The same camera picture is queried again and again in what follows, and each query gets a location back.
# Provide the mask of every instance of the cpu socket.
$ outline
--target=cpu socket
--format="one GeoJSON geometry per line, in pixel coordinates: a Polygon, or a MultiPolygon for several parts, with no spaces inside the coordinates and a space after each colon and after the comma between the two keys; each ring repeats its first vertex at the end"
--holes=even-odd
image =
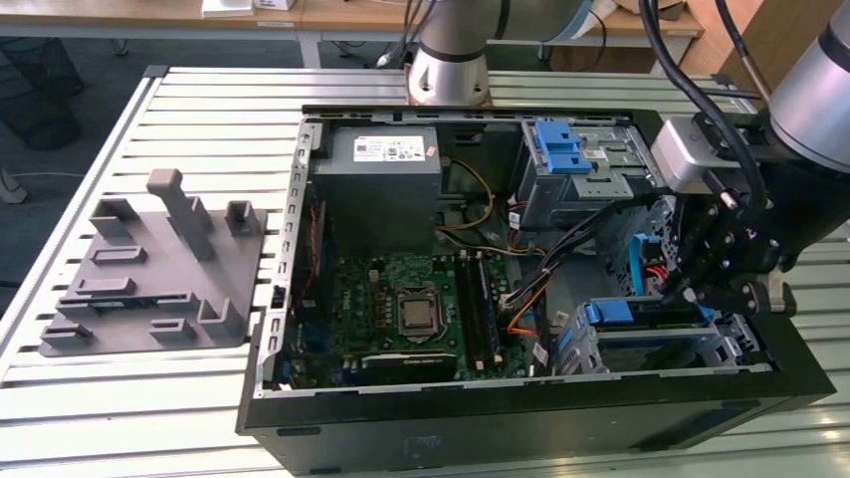
{"type": "Polygon", "coordinates": [[[439,294],[433,288],[397,290],[399,335],[421,344],[439,332],[439,294]]]}

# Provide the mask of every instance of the mesh trash can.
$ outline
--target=mesh trash can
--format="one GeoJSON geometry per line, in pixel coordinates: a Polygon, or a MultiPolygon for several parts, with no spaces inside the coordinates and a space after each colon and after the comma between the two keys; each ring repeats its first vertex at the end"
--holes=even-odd
{"type": "Polygon", "coordinates": [[[32,149],[54,149],[80,135],[65,100],[37,89],[1,55],[0,121],[32,149]]]}
{"type": "Polygon", "coordinates": [[[64,99],[82,90],[58,38],[0,37],[0,54],[45,95],[64,99]]]}

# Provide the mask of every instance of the power supply label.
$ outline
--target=power supply label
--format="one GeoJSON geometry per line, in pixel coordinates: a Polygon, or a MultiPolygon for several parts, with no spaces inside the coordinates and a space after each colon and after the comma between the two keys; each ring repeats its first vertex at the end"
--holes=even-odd
{"type": "Polygon", "coordinates": [[[355,162],[400,162],[425,160],[421,136],[357,136],[355,162]]]}

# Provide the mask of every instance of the aluminum slotted table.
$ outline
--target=aluminum slotted table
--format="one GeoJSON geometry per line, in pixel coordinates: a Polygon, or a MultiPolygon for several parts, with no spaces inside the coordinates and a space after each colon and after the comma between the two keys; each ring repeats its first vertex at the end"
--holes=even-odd
{"type": "MultiPolygon", "coordinates": [[[[703,86],[716,87],[708,78],[703,86]]],[[[628,108],[688,115],[695,107],[647,75],[492,73],[496,106],[628,108]]],[[[24,286],[0,321],[0,469],[44,476],[288,476],[252,438],[233,433],[248,344],[224,350],[44,358],[38,336],[73,279],[105,194],[136,210],[148,172],[176,167],[206,209],[248,199],[270,209],[257,279],[274,267],[280,208],[300,108],[399,105],[399,73],[170,68],[141,80],[24,286]]],[[[748,106],[725,100],[729,112],[748,106]]],[[[850,243],[843,231],[802,255],[788,275],[808,341],[838,393],[759,418],[679,452],[424,470],[416,476],[847,476],[850,442],[850,243]]],[[[269,300],[258,284],[253,304],[269,300]]]]}

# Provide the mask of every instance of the motherboard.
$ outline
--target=motherboard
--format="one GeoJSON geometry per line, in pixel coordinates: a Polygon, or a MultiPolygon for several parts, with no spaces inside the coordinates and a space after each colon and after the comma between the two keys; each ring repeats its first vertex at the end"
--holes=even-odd
{"type": "Polygon", "coordinates": [[[501,257],[340,258],[330,282],[328,321],[301,331],[304,386],[524,375],[523,343],[499,338],[501,257]]]}

